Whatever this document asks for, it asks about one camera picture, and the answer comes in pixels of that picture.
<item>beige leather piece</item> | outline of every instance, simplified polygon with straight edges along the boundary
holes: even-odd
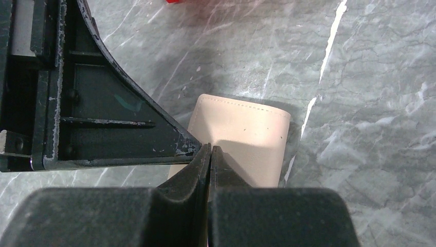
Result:
[[[277,187],[290,114],[274,107],[203,94],[188,131],[221,146],[228,164],[253,187]],[[186,165],[172,165],[168,178]]]

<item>gray marble surface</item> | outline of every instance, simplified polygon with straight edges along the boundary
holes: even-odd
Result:
[[[182,125],[202,93],[287,110],[294,122],[281,186],[339,192],[363,246],[436,246],[436,2],[89,5],[115,59]],[[38,188],[156,186],[168,170],[1,173],[0,232]]]

